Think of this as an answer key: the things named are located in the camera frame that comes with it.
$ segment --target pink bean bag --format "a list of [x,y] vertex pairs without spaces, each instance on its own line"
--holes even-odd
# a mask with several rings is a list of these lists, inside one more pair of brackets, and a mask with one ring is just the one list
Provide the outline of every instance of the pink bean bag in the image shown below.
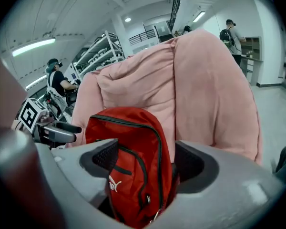
[[160,121],[174,160],[175,140],[238,153],[261,164],[259,116],[248,81],[227,47],[195,30],[85,75],[72,124],[117,106],[143,108]]

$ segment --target metal shelving unit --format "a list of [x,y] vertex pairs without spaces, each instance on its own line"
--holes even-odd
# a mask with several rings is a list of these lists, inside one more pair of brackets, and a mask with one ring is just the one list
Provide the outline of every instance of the metal shelving unit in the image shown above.
[[[98,42],[96,42],[91,48],[88,49],[88,51],[77,61],[76,65],[74,66],[77,75],[80,77],[80,79],[83,79],[83,76],[90,71],[95,70],[97,67],[99,67],[103,62],[106,60],[114,57],[115,62],[118,62],[118,56],[117,54],[123,55],[122,50],[119,48],[118,45],[114,43],[114,41],[118,41],[118,38],[109,34],[108,31],[105,31],[105,36],[100,39]],[[108,50],[106,53],[101,55],[96,60],[92,61],[90,64],[88,64],[88,61],[97,54],[101,49],[110,47],[110,50]]]

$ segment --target cabinet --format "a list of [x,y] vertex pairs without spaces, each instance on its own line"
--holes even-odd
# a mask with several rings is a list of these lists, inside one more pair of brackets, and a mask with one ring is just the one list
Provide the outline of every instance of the cabinet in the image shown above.
[[260,37],[246,37],[246,42],[241,42],[241,46],[242,55],[248,58],[262,60],[262,40]]

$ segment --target gray floor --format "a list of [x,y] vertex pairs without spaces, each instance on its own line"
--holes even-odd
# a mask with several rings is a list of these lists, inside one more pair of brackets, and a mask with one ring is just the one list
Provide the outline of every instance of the gray floor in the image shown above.
[[263,167],[271,171],[286,146],[286,89],[253,86],[252,91],[262,122]]

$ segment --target white pillar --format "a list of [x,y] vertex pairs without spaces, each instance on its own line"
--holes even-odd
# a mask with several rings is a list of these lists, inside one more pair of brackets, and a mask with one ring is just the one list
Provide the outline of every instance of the white pillar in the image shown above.
[[128,36],[121,17],[117,14],[113,15],[112,23],[115,29],[115,33],[119,38],[125,57],[132,55],[133,50],[128,40]]

